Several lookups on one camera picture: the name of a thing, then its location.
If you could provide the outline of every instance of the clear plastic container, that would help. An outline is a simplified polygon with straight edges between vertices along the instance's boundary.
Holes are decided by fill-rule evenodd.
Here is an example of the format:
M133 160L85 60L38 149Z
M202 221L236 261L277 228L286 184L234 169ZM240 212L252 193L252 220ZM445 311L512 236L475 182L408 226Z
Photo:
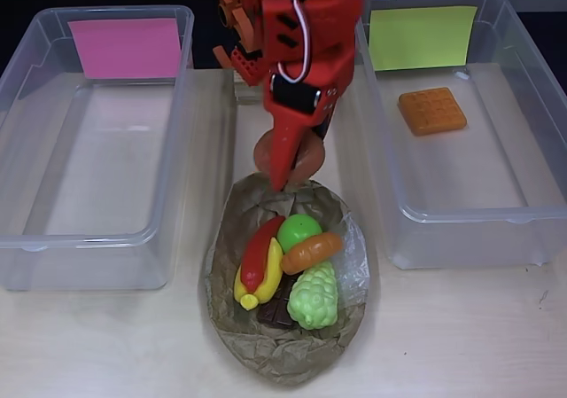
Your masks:
M467 65L375 72L372 10L477 6ZM567 246L567 98L508 0L365 0L357 29L375 111L362 129L386 250L400 268L551 261ZM400 94L447 86L463 130L414 137Z
M175 18L170 80L86 79L73 20ZM52 9L0 80L0 284L153 289L169 278L186 176L182 112L193 14L181 6Z

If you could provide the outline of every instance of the white table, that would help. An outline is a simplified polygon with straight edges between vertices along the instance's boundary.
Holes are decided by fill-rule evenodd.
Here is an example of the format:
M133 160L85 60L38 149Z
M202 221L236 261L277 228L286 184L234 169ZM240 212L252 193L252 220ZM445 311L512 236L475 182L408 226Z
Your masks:
M196 72L192 82L190 151L217 164L195 159L201 175L189 178L180 205L173 281L153 292L1 292L1 397L288 396L242 367L206 314L200 267L231 181L219 167L233 157L223 127L230 109L219 98L226 73ZM337 364L293 396L565 396L567 258L541 268L402 271L375 239L367 237L375 281L361 329Z

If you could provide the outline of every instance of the orange waffle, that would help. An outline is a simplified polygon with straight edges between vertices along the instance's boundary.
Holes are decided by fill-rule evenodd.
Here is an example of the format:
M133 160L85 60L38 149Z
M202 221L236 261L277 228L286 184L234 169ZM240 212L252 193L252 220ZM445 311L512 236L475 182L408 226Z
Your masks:
M400 110L413 134L419 137L467 126L467 118L449 88L402 94Z

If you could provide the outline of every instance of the green sticky note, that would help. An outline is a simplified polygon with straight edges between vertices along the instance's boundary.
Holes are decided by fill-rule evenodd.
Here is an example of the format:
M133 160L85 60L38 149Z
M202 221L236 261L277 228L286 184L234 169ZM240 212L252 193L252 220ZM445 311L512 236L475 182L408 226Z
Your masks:
M374 69L463 66L476 12L476 6L373 11L369 50Z

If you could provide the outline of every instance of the crumpled paper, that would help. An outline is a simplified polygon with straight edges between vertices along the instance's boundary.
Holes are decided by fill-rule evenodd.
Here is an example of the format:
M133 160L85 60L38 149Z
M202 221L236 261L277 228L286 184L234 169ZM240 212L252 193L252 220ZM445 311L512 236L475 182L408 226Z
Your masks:
M233 297L233 284L245 246L274 215L308 214L325 231L343 239L344 250L330 260L338 281L338 321L318 331L286 331L258 323ZM369 267L364 237L346 204L311 181L287 192L272 191L268 179L254 174L235 183L221 226L206 256L208 313L224 345L245 367L278 384L296 386L331 366L345 351L364 316Z

